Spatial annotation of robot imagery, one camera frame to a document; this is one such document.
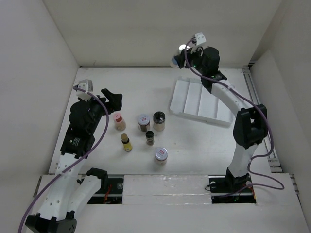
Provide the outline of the black cap beige spice jar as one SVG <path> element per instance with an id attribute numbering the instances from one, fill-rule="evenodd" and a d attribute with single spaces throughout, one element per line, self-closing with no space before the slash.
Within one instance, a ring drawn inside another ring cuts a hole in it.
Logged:
<path id="1" fill-rule="evenodd" d="M 153 127 L 156 131 L 161 132 L 165 129 L 166 115 L 157 111 L 153 115 Z"/>

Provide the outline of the white lid brown spice jar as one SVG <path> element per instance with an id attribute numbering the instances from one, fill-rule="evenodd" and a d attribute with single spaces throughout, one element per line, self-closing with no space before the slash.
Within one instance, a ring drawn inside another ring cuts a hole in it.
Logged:
<path id="1" fill-rule="evenodd" d="M 150 118 L 147 114 L 141 114 L 138 116 L 139 129 L 142 132 L 147 132 L 150 129 Z"/>

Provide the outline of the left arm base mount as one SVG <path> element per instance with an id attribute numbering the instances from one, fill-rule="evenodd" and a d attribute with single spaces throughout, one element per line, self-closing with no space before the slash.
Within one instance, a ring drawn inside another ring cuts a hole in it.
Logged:
<path id="1" fill-rule="evenodd" d="M 107 185 L 101 187 L 88 201 L 88 204 L 122 204 L 124 188 L 123 175 L 108 175 Z"/>

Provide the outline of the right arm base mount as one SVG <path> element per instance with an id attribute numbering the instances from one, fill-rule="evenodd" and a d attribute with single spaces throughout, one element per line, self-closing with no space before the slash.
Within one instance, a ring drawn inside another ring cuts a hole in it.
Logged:
<path id="1" fill-rule="evenodd" d="M 235 184 L 225 175 L 211 175 L 208 181 L 205 190 L 210 192 L 212 204 L 257 203 L 253 188 L 246 184 L 251 181 L 250 175 Z"/>

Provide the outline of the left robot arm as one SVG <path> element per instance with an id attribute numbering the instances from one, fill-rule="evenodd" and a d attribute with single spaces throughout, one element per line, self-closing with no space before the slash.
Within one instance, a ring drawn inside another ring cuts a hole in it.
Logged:
<path id="1" fill-rule="evenodd" d="M 77 187 L 79 172 L 89 154 L 102 141 L 94 133 L 102 117 L 109 117 L 122 108 L 122 94 L 102 89 L 102 97 L 74 87 L 78 102 L 70 108 L 69 126 L 60 149 L 54 178 L 37 194 L 34 201 L 47 191 L 36 214 L 25 213 L 23 222 L 34 233 L 73 233 L 76 217 L 96 192 L 108 188 L 107 171 L 91 168 Z"/>

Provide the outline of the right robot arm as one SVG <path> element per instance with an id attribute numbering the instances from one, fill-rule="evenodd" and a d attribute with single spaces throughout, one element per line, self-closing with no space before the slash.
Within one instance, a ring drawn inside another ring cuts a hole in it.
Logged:
<path id="1" fill-rule="evenodd" d="M 195 49 L 183 46 L 173 57 L 173 62 L 179 68 L 190 68 L 199 75 L 202 86 L 233 113 L 236 148 L 232 162 L 226 170 L 225 180 L 216 183 L 215 186 L 224 185 L 227 193 L 240 190 L 249 180 L 248 165 L 251 157 L 268 134 L 265 123 L 266 107 L 262 104 L 254 105 L 236 91 L 219 70 L 219 51 L 213 47 Z"/>

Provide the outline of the tall blue label spice bottle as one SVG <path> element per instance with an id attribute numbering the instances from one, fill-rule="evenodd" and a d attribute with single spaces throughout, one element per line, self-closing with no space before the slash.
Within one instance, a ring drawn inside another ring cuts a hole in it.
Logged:
<path id="1" fill-rule="evenodd" d="M 170 66 L 172 68 L 179 68 L 179 60 L 180 60 L 180 55 L 182 50 L 186 47 L 185 44 L 182 44 L 178 47 L 177 51 L 175 52 L 175 54 L 173 55 L 171 62 L 170 62 Z"/>

